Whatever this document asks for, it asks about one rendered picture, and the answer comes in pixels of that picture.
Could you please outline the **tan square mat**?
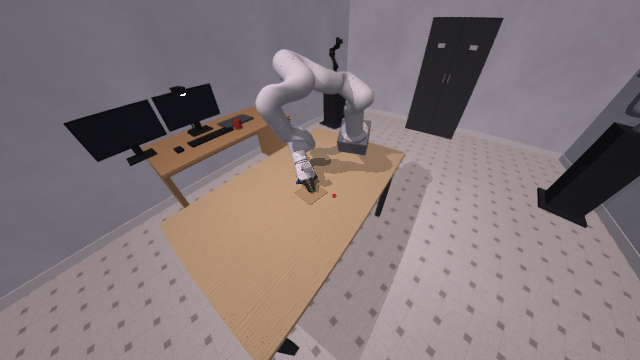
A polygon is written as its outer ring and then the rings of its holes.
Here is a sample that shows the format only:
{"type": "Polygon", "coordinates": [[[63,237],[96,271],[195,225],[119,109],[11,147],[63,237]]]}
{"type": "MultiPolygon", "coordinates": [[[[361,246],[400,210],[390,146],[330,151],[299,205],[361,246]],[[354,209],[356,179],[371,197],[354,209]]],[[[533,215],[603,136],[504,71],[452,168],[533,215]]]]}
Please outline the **tan square mat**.
{"type": "Polygon", "coordinates": [[[313,192],[307,191],[306,186],[303,186],[300,189],[298,189],[297,191],[295,191],[294,193],[297,194],[300,198],[302,198],[309,205],[311,205],[315,201],[317,201],[319,198],[324,196],[326,193],[328,193],[328,191],[326,191],[325,189],[323,189],[322,187],[320,187],[316,183],[314,183],[314,186],[315,186],[315,190],[313,192]]]}

